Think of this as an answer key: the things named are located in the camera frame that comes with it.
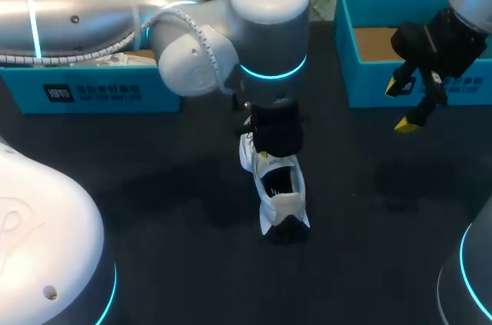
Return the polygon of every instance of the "robotic arm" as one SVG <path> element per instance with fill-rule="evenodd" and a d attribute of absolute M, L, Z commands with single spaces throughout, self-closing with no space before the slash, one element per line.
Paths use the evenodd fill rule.
<path fill-rule="evenodd" d="M 492 0 L 449 0 L 427 25 L 405 23 L 391 39 L 393 49 L 405 60 L 394 73 L 386 95 L 396 97 L 421 72 L 425 97 L 411 109 L 397 131 L 423 127 L 437 105 L 447 105 L 446 78 L 459 78 L 487 48 L 492 33 Z"/>
<path fill-rule="evenodd" d="M 251 104 L 258 151 L 302 147 L 298 94 L 309 0 L 0 0 L 0 65 L 68 65 L 150 48 L 181 96 Z"/>
<path fill-rule="evenodd" d="M 256 151 L 302 147 L 309 0 L 0 0 L 0 66 L 150 48 L 181 96 L 249 102 Z M 117 271 L 94 201 L 0 138 L 0 323 L 117 324 Z"/>

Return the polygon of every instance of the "white cable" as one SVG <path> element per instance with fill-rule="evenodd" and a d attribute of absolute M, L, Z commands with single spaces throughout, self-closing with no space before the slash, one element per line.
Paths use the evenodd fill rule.
<path fill-rule="evenodd" d="M 179 18 L 182 22 L 184 22 L 193 32 L 196 39 L 200 42 L 201 46 L 207 52 L 208 59 L 212 64 L 214 69 L 215 81 L 217 82 L 217 86 L 219 90 L 225 95 L 232 95 L 234 92 L 226 88 L 224 83 L 221 80 L 221 73 L 218 67 L 217 58 L 215 56 L 214 50 L 208 44 L 207 37 L 204 32 L 198 26 L 198 24 L 186 13 L 178 10 L 176 8 L 169 8 L 168 5 L 157 10 L 142 26 L 140 27 L 140 32 L 144 32 L 147 28 L 153 25 L 158 19 L 162 18 L 165 15 L 171 15 Z M 23 65 L 62 65 L 62 64 L 73 64 L 75 62 L 94 60 L 96 58 L 101 58 L 103 56 L 114 54 L 115 52 L 121 51 L 123 48 L 130 45 L 135 40 L 135 32 L 130 33 L 128 36 L 123 38 L 120 42 L 117 42 L 107 48 L 103 48 L 99 51 L 94 51 L 85 55 L 76 55 L 76 56 L 61 56 L 57 58 L 33 58 L 31 56 L 12 56 L 12 55 L 0 55 L 0 63 L 7 64 L 23 64 Z"/>

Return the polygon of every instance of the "screw hole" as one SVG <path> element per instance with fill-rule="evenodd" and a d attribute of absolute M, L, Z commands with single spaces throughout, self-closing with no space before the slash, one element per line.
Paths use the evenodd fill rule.
<path fill-rule="evenodd" d="M 52 285 L 48 285 L 47 287 L 45 287 L 45 289 L 43 289 L 43 294 L 48 300 L 56 300 L 58 298 L 58 293 L 56 292 L 55 287 L 53 287 Z"/>

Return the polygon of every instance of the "black table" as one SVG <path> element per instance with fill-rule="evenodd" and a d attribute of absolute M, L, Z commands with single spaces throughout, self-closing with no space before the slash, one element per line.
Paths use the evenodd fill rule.
<path fill-rule="evenodd" d="M 312 25 L 305 244 L 262 239 L 233 133 L 246 115 L 227 98 L 179 115 L 21 116 L 0 88 L 0 134 L 101 209 L 122 323 L 440 324 L 440 266 L 492 194 L 492 108 L 440 109 L 397 134 L 404 109 L 348 109 L 331 36 Z"/>

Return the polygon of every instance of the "open box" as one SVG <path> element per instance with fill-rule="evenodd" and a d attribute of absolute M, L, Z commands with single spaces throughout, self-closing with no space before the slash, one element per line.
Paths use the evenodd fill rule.
<path fill-rule="evenodd" d="M 178 112 L 156 66 L 0 68 L 23 114 Z"/>
<path fill-rule="evenodd" d="M 428 23 L 447 0 L 337 0 L 334 19 L 338 59 L 351 108 L 415 106 L 424 96 L 422 77 L 396 98 L 384 94 L 394 69 L 403 64 L 391 36 L 403 22 Z M 462 78 L 450 78 L 450 105 L 492 104 L 492 45 Z"/>

